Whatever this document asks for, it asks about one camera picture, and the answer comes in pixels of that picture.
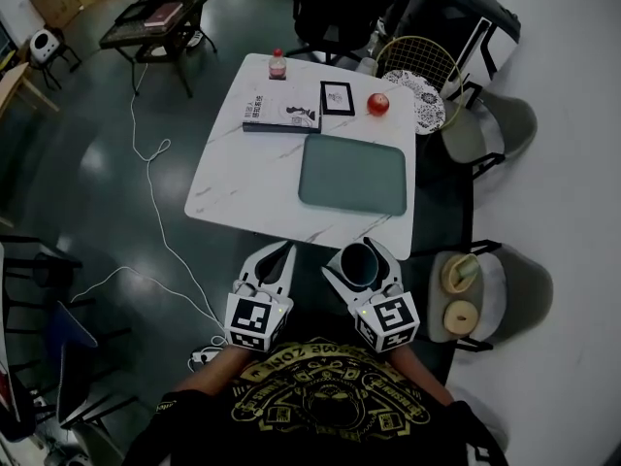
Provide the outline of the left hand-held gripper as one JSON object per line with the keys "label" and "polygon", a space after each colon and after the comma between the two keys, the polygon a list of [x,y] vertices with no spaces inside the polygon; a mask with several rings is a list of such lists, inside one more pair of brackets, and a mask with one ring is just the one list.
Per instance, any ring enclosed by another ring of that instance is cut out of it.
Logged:
{"label": "left hand-held gripper", "polygon": [[259,352],[271,349],[293,309],[288,296],[296,256],[296,246],[281,241],[245,260],[227,298],[224,331],[228,345]]}

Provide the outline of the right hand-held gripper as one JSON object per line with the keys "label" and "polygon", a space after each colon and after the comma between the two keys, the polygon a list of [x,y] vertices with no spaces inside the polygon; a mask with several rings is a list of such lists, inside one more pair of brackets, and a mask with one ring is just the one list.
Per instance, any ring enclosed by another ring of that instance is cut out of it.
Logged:
{"label": "right hand-held gripper", "polygon": [[411,293],[404,290],[397,259],[373,238],[364,237],[363,242],[377,259],[376,279],[371,288],[347,279],[341,253],[322,266],[321,273],[345,301],[354,318],[355,330],[375,352],[382,353],[409,344],[420,326],[420,318]]}

